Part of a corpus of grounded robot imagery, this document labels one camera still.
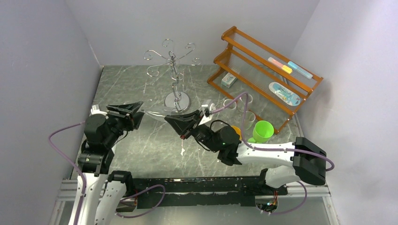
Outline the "orange plastic goblet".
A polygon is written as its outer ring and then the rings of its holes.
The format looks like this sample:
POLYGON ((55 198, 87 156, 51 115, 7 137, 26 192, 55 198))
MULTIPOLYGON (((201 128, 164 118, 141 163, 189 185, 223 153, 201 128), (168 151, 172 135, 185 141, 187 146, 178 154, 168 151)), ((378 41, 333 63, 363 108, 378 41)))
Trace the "orange plastic goblet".
POLYGON ((241 135, 240 128, 238 128, 236 126, 231 126, 231 127, 234 129, 235 133, 239 136, 239 139, 242 140, 242 135, 241 135))

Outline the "clear wine glass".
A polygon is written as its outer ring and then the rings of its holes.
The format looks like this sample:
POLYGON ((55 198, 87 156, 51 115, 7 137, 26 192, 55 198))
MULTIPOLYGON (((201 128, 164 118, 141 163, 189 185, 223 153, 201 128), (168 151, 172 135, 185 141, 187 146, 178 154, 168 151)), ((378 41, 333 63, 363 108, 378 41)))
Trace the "clear wine glass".
POLYGON ((154 120, 164 121, 164 118, 167 115, 178 114, 178 111, 175 107, 168 107, 168 106, 164 106, 164 105, 155 105, 155 106, 150 106, 150 107, 144 107, 143 105, 144 105, 144 103, 142 104, 142 106, 140 107, 138 112, 144 112, 145 113, 144 117, 147 116, 154 120))

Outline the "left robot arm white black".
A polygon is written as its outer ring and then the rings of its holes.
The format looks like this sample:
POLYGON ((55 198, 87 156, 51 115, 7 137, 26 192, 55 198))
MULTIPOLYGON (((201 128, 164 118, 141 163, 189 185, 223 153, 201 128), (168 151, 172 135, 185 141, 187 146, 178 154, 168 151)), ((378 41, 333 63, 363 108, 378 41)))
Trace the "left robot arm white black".
POLYGON ((106 111, 92 106, 77 159, 80 171, 69 224, 107 225, 121 198, 136 194, 130 172, 109 169, 119 137, 139 128, 144 116, 142 104, 107 105, 106 111))

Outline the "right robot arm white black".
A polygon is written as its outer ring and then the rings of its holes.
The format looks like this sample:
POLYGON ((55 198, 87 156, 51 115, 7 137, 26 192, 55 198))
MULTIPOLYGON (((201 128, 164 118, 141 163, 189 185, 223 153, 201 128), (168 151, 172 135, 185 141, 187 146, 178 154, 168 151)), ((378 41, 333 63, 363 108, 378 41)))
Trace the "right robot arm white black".
POLYGON ((205 124, 206 114, 196 110, 189 114, 172 114, 164 120, 181 139, 193 137, 205 150, 217 153, 228 166, 248 163, 276 165, 267 169, 258 181, 258 189, 270 194, 291 182, 322 186, 326 183, 327 153, 305 137, 282 144, 244 143, 235 130, 227 125, 213 131, 205 124))

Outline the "chrome wine glass rack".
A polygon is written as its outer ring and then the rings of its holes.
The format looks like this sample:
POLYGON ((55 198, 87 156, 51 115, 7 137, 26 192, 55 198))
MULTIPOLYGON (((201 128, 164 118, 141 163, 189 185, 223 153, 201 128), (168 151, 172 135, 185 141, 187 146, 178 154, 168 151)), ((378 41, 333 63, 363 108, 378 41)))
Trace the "chrome wine glass rack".
POLYGON ((165 60, 164 66, 168 66, 170 69, 170 78, 173 80, 171 83, 171 93, 169 93, 164 99, 164 106, 171 108, 173 113, 183 113, 186 112, 191 106, 191 99, 184 91, 179 90, 178 86, 184 79, 184 72, 178 70, 178 66, 181 65, 180 60, 188 56, 191 52, 196 49, 195 43, 187 43, 184 47, 188 52, 183 56, 178 57, 175 54, 175 44, 172 39, 165 39, 162 42, 164 48, 171 47, 167 55, 162 55, 155 50, 147 50, 144 53, 143 58, 147 61, 152 60, 154 55, 165 60))

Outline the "clear glass back left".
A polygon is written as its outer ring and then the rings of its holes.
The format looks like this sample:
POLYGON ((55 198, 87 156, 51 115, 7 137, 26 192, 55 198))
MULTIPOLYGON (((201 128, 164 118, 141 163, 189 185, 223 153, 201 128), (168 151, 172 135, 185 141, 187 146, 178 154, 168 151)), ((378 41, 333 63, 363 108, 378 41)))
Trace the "clear glass back left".
POLYGON ((233 99, 226 99, 223 102, 223 108, 226 111, 234 111, 237 109, 237 103, 233 99))

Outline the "small teal white box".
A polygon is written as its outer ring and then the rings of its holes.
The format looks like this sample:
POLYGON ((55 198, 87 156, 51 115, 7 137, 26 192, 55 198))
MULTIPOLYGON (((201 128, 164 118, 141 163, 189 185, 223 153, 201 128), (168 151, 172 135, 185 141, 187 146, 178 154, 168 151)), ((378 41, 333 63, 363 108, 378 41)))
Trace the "small teal white box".
POLYGON ((234 75, 232 75, 231 73, 227 73, 221 81, 221 84, 227 88, 230 88, 234 82, 236 81, 236 77, 234 75))

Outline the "clear glass back right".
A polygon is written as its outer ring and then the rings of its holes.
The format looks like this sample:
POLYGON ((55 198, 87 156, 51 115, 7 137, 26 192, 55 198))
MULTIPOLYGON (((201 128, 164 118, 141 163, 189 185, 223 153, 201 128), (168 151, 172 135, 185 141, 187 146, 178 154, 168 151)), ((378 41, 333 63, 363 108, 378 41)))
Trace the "clear glass back right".
POLYGON ((245 110, 245 105, 246 105, 246 111, 251 110, 253 104, 253 97, 251 94, 244 94, 242 95, 238 102, 237 102, 237 107, 239 111, 243 112, 245 110))

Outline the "clear glass front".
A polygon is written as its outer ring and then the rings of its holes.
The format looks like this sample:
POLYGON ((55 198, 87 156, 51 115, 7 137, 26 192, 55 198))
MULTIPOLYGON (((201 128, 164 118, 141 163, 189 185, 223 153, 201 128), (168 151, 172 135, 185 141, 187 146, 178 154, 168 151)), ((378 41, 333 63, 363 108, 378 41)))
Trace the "clear glass front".
POLYGON ((243 128, 244 130, 249 130, 256 120, 256 116, 251 111, 246 111, 244 116, 243 128))

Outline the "green plastic goblet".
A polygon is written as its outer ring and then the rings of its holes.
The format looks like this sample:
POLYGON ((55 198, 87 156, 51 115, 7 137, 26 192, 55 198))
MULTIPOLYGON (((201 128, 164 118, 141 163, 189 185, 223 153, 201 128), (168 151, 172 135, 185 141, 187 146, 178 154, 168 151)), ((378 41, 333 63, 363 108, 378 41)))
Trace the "green plastic goblet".
POLYGON ((253 129, 253 136, 247 141, 249 143, 266 143, 274 134, 274 127, 268 121, 258 121, 253 129))

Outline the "black base bar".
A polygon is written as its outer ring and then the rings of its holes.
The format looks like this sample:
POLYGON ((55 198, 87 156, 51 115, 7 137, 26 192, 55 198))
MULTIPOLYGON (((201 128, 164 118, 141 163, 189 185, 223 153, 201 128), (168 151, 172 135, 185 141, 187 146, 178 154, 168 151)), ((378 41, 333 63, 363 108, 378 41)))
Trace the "black base bar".
POLYGON ((150 209, 155 206, 240 205, 255 206, 257 196, 273 198, 287 195, 287 187, 273 188, 265 183, 265 171, 259 176, 196 178, 133 178, 115 171, 111 179, 127 186, 123 211, 133 206, 150 209))

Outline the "orange wooden shelf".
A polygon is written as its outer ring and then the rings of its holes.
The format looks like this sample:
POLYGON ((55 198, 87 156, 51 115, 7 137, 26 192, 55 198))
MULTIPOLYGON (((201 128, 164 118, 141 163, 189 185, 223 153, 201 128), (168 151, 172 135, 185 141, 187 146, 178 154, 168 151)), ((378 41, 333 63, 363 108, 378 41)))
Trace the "orange wooden shelf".
POLYGON ((216 83, 217 78, 223 78, 227 73, 231 73, 250 90, 273 103, 286 114, 283 123, 274 125, 275 134, 278 134, 321 84, 323 77, 314 74, 298 63, 296 64, 313 75, 312 79, 304 77, 295 70, 292 70, 291 74, 286 73, 268 62, 268 58, 272 57, 287 66, 287 63, 293 62, 293 60, 244 33, 236 26, 223 32, 221 39, 227 43, 227 46, 222 53, 215 57, 214 64, 218 65, 219 69, 208 78, 207 83, 228 98, 233 98, 233 95, 229 94, 222 85, 216 83), (280 83, 299 95, 301 103, 298 106, 287 105, 268 88, 272 82, 280 83))

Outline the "pink yellow highlighter pack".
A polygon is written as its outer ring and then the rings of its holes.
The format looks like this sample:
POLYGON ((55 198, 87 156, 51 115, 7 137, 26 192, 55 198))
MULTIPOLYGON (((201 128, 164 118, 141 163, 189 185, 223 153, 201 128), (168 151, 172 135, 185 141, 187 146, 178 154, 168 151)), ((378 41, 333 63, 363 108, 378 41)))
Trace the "pink yellow highlighter pack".
POLYGON ((276 59, 269 57, 268 58, 268 62, 272 63, 273 65, 275 65, 276 67, 280 68, 281 70, 285 71, 288 74, 292 73, 292 69, 290 67, 288 67, 287 65, 284 65, 283 63, 277 61, 276 59))

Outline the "light blue highlighter pack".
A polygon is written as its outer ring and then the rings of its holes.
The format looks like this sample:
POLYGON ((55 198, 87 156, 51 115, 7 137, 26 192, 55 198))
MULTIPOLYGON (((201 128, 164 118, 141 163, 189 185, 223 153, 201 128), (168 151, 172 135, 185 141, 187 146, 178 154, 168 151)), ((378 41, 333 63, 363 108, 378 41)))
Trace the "light blue highlighter pack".
POLYGON ((299 65, 297 65, 296 63, 289 61, 287 64, 288 64, 288 67, 290 67, 292 70, 295 70, 296 72, 300 73, 301 75, 303 75, 304 77, 306 77, 308 79, 312 79, 313 75, 311 73, 309 73, 307 70, 305 70, 302 67, 300 67, 299 65))

